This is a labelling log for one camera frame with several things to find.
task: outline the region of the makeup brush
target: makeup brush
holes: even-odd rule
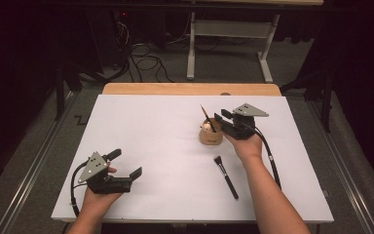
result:
[[[224,175],[224,178],[226,179],[227,184],[229,185],[230,191],[232,191],[232,193],[233,193],[233,197],[235,197],[235,199],[239,199],[239,195],[236,192],[236,189],[233,186],[232,181],[230,180],[229,176],[226,173],[226,170],[223,167],[223,163],[221,162],[221,157],[218,156],[217,158],[215,158],[214,162],[215,162],[215,164],[217,164],[217,166],[220,169],[221,173]]]
[[[202,105],[200,105],[200,106],[202,107],[202,111],[205,114],[205,117],[206,117],[207,121],[210,123],[211,129],[213,130],[214,133],[216,133],[216,130],[215,130],[214,126],[212,125],[210,118],[208,118],[207,112],[205,111],[205,109],[203,108]]]

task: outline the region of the wooden cup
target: wooden cup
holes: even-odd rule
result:
[[[221,141],[223,141],[221,126],[217,121],[214,120],[214,118],[210,118],[210,121],[214,126],[215,132],[212,130],[208,120],[204,120],[199,134],[200,142],[206,145],[218,145],[221,143]]]

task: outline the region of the gray carpet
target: gray carpet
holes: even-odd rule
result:
[[[256,52],[254,47],[259,47],[261,42],[254,40],[243,44],[243,39],[227,41],[229,43],[223,43],[222,46],[211,51],[207,51],[214,45],[211,41],[198,44],[200,50],[197,51],[196,78],[193,82],[263,83],[260,67],[254,55]],[[294,79],[310,46],[311,43],[293,45],[289,41],[274,43],[268,56],[268,63],[276,84],[280,86]],[[133,53],[144,54],[145,51],[142,50],[147,48],[138,48]],[[150,56],[162,60],[168,78],[172,81],[191,82],[185,78],[187,49],[182,44],[168,47],[165,51],[152,47]],[[150,59],[138,65],[151,68],[154,64],[155,62]],[[158,66],[154,66],[152,69],[141,71],[143,82],[158,82],[158,80],[167,82],[164,70],[160,69],[156,75],[157,69]],[[139,75],[133,64],[131,73],[126,73],[114,82],[131,82],[131,75],[135,82],[139,81]],[[68,99],[70,108],[62,122],[58,123],[56,137],[46,150],[43,167],[38,170],[36,179],[31,184],[32,189],[21,209],[14,214],[14,222],[8,224],[7,233],[61,233],[64,223],[54,221],[50,216],[85,129],[85,125],[78,124],[77,116],[82,116],[84,122],[88,119],[96,96],[101,93],[101,90],[102,86],[84,82],[83,91],[74,93]],[[328,136],[323,133],[321,125],[318,124],[318,115],[312,107],[316,104],[305,102],[301,94],[301,91],[292,91],[285,95],[317,172],[320,186],[328,194],[326,199],[335,218],[334,222],[323,224],[320,233],[374,233],[369,231],[374,229],[366,227],[367,222],[362,220],[357,207],[353,205],[349,187],[344,182],[327,140],[327,137],[335,139],[339,152],[344,156],[343,160],[349,165],[348,169],[353,181],[364,198],[366,208],[374,219],[374,173],[343,117],[337,98],[334,97],[332,103],[330,122],[332,133]],[[25,138],[0,178],[0,220],[11,205],[30,166],[42,152],[41,145],[55,123],[55,116],[56,96],[52,94],[39,116],[26,131]],[[317,231],[315,226],[310,227],[312,232]]]

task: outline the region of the paintbrush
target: paintbrush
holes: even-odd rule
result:
[[[208,118],[207,112],[205,111],[205,109],[203,108],[202,105],[200,105],[200,106],[202,107],[202,111],[205,114],[205,117],[206,117],[207,121],[210,123],[211,129],[213,130],[214,133],[216,133],[216,130],[215,130],[214,126],[212,125],[210,118]]]

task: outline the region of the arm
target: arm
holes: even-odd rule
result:
[[[109,173],[117,172],[109,168]],[[122,193],[94,194],[88,187],[85,192],[83,207],[68,234],[93,234],[111,205]]]
[[[260,137],[254,135],[246,140],[236,140],[224,136],[232,142],[242,160],[261,233],[310,233],[264,166]]]

